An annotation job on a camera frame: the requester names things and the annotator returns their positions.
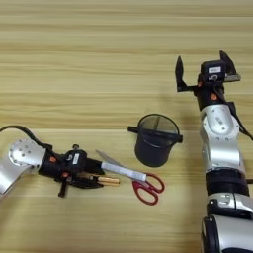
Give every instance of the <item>orange marking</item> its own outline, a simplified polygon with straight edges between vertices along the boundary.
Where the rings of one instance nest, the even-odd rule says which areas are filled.
[[[49,161],[50,161],[50,162],[56,162],[56,158],[53,157],[53,156],[50,156]]]
[[[217,94],[211,93],[211,100],[217,100]]]

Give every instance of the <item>cable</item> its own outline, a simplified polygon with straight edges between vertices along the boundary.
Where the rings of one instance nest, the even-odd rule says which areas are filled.
[[[236,118],[236,120],[239,123],[240,126],[240,132],[243,133],[244,135],[248,136],[251,140],[253,140],[253,136],[252,134],[245,128],[245,126],[243,125],[242,121],[240,120],[240,118],[236,115],[236,112],[233,110],[233,108],[229,105],[229,103],[226,102],[226,100],[224,99],[224,97],[216,90],[215,87],[213,87],[213,91],[216,93],[216,95],[220,98],[220,100],[226,105],[228,106],[228,108],[230,109],[232,115]]]
[[[4,126],[2,128],[0,128],[0,132],[1,131],[4,131],[6,129],[9,129],[9,128],[14,128],[14,129],[17,129],[17,130],[20,130],[22,131],[23,133],[25,133],[31,140],[33,140],[37,145],[43,147],[46,149],[46,151],[52,155],[53,157],[55,157],[58,161],[61,161],[61,157],[60,155],[56,154],[53,152],[52,150],[52,146],[49,145],[49,144],[46,144],[46,143],[43,143],[41,142],[40,140],[38,140],[35,135],[26,127],[24,126],[17,126],[17,125],[9,125],[9,126]]]

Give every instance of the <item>red scissor handle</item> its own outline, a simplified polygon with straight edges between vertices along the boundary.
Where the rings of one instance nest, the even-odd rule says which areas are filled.
[[[141,183],[139,183],[138,181],[132,181],[132,185],[133,185],[133,189],[135,194],[137,195],[137,197],[144,202],[147,205],[150,206],[154,206],[157,204],[158,202],[158,196],[155,192],[153,192],[152,190],[150,190],[148,187],[145,187],[144,185],[142,185]],[[143,191],[149,193],[150,195],[152,195],[154,197],[154,201],[153,202],[149,202],[146,199],[144,199],[140,194],[139,194],[139,189],[142,189]]]
[[[139,182],[139,181],[132,181],[132,186],[134,189],[134,192],[136,193],[137,197],[144,202],[147,205],[150,206],[154,206],[157,204],[158,202],[158,196],[156,193],[160,194],[164,191],[165,189],[165,185],[162,182],[162,180],[160,178],[158,178],[156,175],[151,174],[151,173],[146,173],[147,177],[152,177],[155,178],[161,185],[160,189],[157,189],[156,187],[154,187],[150,182],[148,182],[147,180],[143,183]],[[153,202],[149,202],[146,199],[144,199],[140,194],[139,194],[139,189],[142,189],[143,191],[145,191],[146,193],[148,193],[149,195],[154,197],[154,201]]]
[[[145,183],[149,186],[149,189],[155,191],[157,194],[161,194],[164,189],[165,189],[165,185],[164,183],[162,182],[162,180],[157,177],[156,175],[152,174],[152,173],[145,173],[146,174],[146,181]],[[157,189],[156,187],[154,187],[148,180],[147,178],[150,177],[150,178],[155,178],[159,183],[160,183],[160,186],[161,188],[160,189]]]

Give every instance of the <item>wood grain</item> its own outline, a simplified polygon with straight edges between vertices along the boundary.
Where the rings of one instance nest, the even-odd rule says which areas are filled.
[[[253,132],[252,29],[251,0],[0,0],[1,126],[29,127],[57,152],[73,143],[90,157],[104,150],[167,187],[148,207],[127,178],[118,188],[71,188],[62,200],[53,180],[24,177],[1,202],[0,252],[200,252],[199,109],[192,94],[176,93],[175,63],[181,54],[195,84],[203,61],[228,52],[242,81],[227,84],[226,97]],[[185,137],[158,169],[135,159],[127,132],[148,113],[171,117]],[[1,133],[1,152],[20,136]],[[239,144],[253,177],[252,143]]]

